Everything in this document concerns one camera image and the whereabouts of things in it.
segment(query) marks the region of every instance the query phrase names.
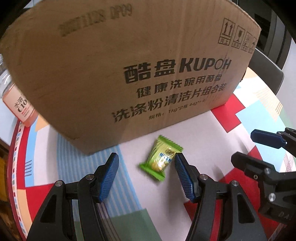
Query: red pattern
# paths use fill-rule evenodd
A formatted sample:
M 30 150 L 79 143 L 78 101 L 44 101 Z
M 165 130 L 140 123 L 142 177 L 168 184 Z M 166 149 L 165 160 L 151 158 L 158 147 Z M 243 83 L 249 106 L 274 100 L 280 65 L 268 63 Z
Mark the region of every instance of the red pattern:
M 255 146 L 249 154 L 252 157 L 261 159 L 261 155 Z M 220 182 L 223 183 L 229 183 L 232 180 L 237 180 L 242 188 L 244 189 L 246 195 L 248 196 L 250 202 L 252 203 L 253 207 L 255 208 L 256 212 L 258 213 L 258 209 L 260 207 L 260 191 L 258 188 L 258 183 L 254 179 L 248 178 L 244 175 L 243 171 L 239 169 L 232 169 L 225 177 L 223 177 Z M 191 202 L 184 203 L 185 209 L 188 212 L 189 217 L 191 220 L 194 217 L 197 204 L 193 204 Z M 210 241 L 216 241 L 218 238 L 218 232 L 219 232 L 219 226 L 220 226 L 220 217 L 221 217 L 221 202 L 216 202 L 216 208 L 215 208 L 215 218 L 213 222 L 213 228 L 212 228 L 212 234 Z M 278 222 L 275 222 L 271 219 L 268 219 L 261 214 L 258 214 L 260 221 L 262 223 L 262 226 L 265 230 L 267 238 L 269 238 L 274 230 L 278 226 Z
M 22 138 L 20 141 L 19 150 L 17 153 L 17 188 L 18 189 L 25 189 L 25 176 L 23 173 L 25 173 L 25 160 L 26 160 L 26 152 L 27 152 L 27 143 L 28 143 L 28 137 L 29 137 L 30 127 L 24 128 L 22 133 Z
M 244 108 L 244 105 L 239 99 L 232 94 L 224 105 L 214 108 L 211 111 L 224 130 L 228 133 L 241 123 L 235 114 Z
M 15 130 L 13 132 L 12 135 L 12 139 L 11 139 L 11 145 L 10 145 L 10 149 L 9 149 L 9 153 L 8 153 L 8 160 L 7 160 L 7 190 L 8 190 L 8 197 L 9 197 L 9 202 L 11 204 L 11 210 L 12 210 L 12 214 L 13 214 L 13 218 L 14 220 L 18 220 L 18 216 L 17 216 L 17 211 L 15 209 L 15 201 L 14 201 L 14 193 L 12 191 L 12 162 L 13 162 L 13 152 L 14 152 L 14 147 L 15 147 L 15 140 L 17 138 L 17 131 L 18 131 L 18 127 L 20 125 L 20 121 L 17 121 Z M 22 229 L 20 227 L 20 223 L 19 222 L 15 222 L 17 229 L 19 231 L 19 234 L 22 238 L 22 240 L 26 240 L 24 233 L 22 232 Z
M 35 186 L 35 187 L 26 188 L 28 208 L 29 208 L 29 213 L 30 213 L 32 221 L 36 217 L 36 214 L 37 214 L 42 202 L 45 200 L 45 198 L 52 186 L 53 186 L 53 184 L 47 184 L 47 185 L 43 185 L 43 186 Z

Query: metal screw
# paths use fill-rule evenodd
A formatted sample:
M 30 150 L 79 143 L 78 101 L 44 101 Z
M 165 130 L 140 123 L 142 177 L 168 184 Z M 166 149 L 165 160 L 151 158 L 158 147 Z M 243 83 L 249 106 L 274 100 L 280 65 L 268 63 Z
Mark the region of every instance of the metal screw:
M 276 199 L 276 195 L 273 192 L 268 195 L 268 200 L 270 202 L 274 202 L 275 199 Z
M 236 180 L 232 180 L 232 181 L 231 181 L 231 184 L 232 184 L 233 186 L 237 187 L 237 186 L 239 185 L 239 182 L 236 181 Z
M 270 172 L 271 172 L 270 168 L 267 167 L 267 168 L 264 169 L 264 173 L 265 173 L 266 175 L 269 175 Z
M 201 180 L 207 180 L 209 177 L 206 174 L 200 174 L 200 179 Z
M 63 185 L 63 182 L 62 181 L 56 181 L 55 183 L 56 187 L 60 187 L 61 185 Z
M 87 175 L 85 176 L 85 178 L 86 178 L 87 180 L 93 180 L 93 179 L 94 179 L 94 175 L 93 175 L 93 174 L 87 174 Z

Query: blue gripper pad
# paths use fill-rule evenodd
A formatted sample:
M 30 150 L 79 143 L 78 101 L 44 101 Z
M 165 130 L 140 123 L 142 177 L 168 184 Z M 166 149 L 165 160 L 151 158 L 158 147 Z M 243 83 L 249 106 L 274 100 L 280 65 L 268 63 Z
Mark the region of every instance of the blue gripper pad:
M 99 200 L 101 202 L 103 202 L 104 199 L 108 197 L 114 178 L 116 176 L 116 173 L 119 167 L 118 155 L 116 153 L 112 153 L 105 165 L 107 165 L 107 168 L 100 185 L 100 193 L 99 193 Z
M 193 202 L 193 200 L 196 198 L 193 190 L 193 181 L 190 178 L 189 173 L 187 172 L 185 168 L 186 164 L 182 162 L 180 156 L 178 154 L 175 155 L 175 168 L 177 170 L 181 185 L 183 187 L 183 191 L 185 193 L 185 196 Z
M 270 146 L 276 149 L 279 149 L 286 145 L 286 141 L 280 134 L 261 131 L 257 129 L 251 132 L 251 139 L 253 142 L 263 144 L 265 146 Z

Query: white surface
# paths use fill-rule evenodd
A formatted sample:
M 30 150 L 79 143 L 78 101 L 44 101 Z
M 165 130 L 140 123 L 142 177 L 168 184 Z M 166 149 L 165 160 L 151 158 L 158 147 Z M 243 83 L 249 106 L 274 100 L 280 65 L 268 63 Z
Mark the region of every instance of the white surface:
M 10 146 L 17 118 L 0 99 L 0 139 Z
M 281 84 L 277 98 L 282 103 L 293 126 L 296 127 L 296 44 L 292 39 L 291 47 L 283 67 L 284 81 Z
M 119 145 L 139 202 L 142 208 L 147 209 L 161 239 L 185 240 L 191 220 L 184 207 L 188 199 L 174 163 L 168 166 L 166 178 L 161 183 L 153 181 L 149 174 L 138 168 L 160 134 L 185 147 L 183 154 L 188 163 L 197 166 L 200 173 L 206 173 L 214 180 L 221 179 L 233 169 L 230 158 L 234 152 L 247 154 L 255 144 L 242 124 L 226 133 L 212 112 L 208 111 Z
M 256 95 L 254 95 L 252 92 L 246 92 L 245 89 L 239 88 L 234 90 L 233 92 L 236 96 L 239 96 L 240 102 L 247 108 L 251 104 L 255 103 L 258 98 Z
M 46 185 L 59 179 L 57 172 L 57 135 L 50 126 L 37 132 L 34 152 L 34 185 Z

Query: cardboard box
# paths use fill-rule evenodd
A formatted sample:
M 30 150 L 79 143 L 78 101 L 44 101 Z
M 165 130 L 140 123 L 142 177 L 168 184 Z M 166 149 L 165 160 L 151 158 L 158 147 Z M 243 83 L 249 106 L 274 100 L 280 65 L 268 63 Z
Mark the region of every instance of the cardboard box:
M 259 34 L 228 0 L 45 0 L 0 48 L 38 112 L 92 153 L 224 104 Z

